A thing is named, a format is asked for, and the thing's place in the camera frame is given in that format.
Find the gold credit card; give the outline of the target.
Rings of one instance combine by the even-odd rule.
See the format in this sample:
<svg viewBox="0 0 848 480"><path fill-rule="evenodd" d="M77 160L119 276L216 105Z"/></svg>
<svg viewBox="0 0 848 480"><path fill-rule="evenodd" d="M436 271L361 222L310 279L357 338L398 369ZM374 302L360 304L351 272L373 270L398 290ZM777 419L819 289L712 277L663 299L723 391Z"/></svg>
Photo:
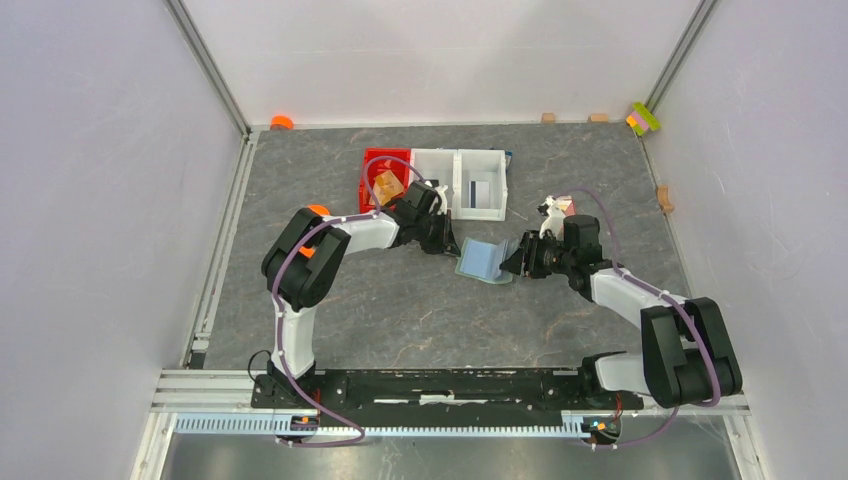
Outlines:
<svg viewBox="0 0 848 480"><path fill-rule="evenodd" d="M394 194L392 199L405 192L404 185L391 170L386 170L375 176L373 181L373 186L374 185L380 185L383 189L392 190Z"/></svg>

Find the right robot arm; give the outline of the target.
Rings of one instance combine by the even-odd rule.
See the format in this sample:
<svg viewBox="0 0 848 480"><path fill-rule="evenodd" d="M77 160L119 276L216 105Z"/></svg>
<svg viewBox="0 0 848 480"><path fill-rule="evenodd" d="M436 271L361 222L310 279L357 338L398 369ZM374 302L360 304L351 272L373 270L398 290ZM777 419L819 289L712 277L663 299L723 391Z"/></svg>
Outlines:
<svg viewBox="0 0 848 480"><path fill-rule="evenodd" d="M521 277L564 275L569 287L639 329L636 353L586 357L577 392L591 408L602 408L618 392L652 398L663 408L713 406L739 394L743 377L721 310L710 298L673 295L635 277L605 258L601 225L589 215L563 218L559 235L526 231L517 250L500 265Z"/></svg>

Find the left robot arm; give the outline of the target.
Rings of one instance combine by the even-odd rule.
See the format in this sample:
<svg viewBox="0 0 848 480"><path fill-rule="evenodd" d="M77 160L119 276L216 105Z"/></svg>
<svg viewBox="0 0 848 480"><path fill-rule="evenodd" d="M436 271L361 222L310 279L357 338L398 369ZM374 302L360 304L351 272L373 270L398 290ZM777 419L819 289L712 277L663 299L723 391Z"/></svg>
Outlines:
<svg viewBox="0 0 848 480"><path fill-rule="evenodd" d="M274 306L274 349L268 375L290 407L314 394L313 333L317 305L329 293L344 258L368 250L417 244L426 254L460 254L452 231L447 187L415 181L400 197L364 214L329 216L302 208L261 264Z"/></svg>

